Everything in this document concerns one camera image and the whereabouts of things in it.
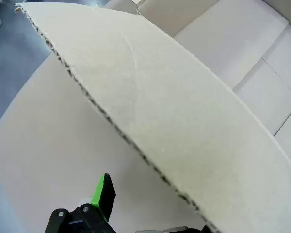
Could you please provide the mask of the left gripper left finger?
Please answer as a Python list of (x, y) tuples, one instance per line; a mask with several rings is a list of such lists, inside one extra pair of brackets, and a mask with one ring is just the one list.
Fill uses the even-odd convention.
[(46, 226), (46, 233), (114, 233), (109, 225), (116, 192), (108, 173), (99, 178), (89, 203), (76, 207), (72, 212), (55, 209)]

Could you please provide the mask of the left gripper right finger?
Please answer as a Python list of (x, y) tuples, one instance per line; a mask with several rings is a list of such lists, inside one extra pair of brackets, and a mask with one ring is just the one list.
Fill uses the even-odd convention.
[(212, 231), (208, 226), (205, 225), (201, 230), (187, 226), (181, 226), (165, 230), (138, 230), (136, 233), (212, 233)]

